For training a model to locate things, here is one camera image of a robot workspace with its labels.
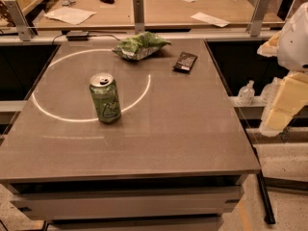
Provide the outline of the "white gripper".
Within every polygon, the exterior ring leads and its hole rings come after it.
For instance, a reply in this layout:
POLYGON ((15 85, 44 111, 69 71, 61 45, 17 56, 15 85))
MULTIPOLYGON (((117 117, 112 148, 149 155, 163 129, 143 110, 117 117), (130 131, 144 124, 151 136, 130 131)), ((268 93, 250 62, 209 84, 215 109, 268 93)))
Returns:
POLYGON ((267 137, 281 133, 308 104, 308 2, 303 3, 280 32, 259 46, 257 54, 276 57, 291 71, 270 84, 268 102, 261 117, 260 132, 267 137))

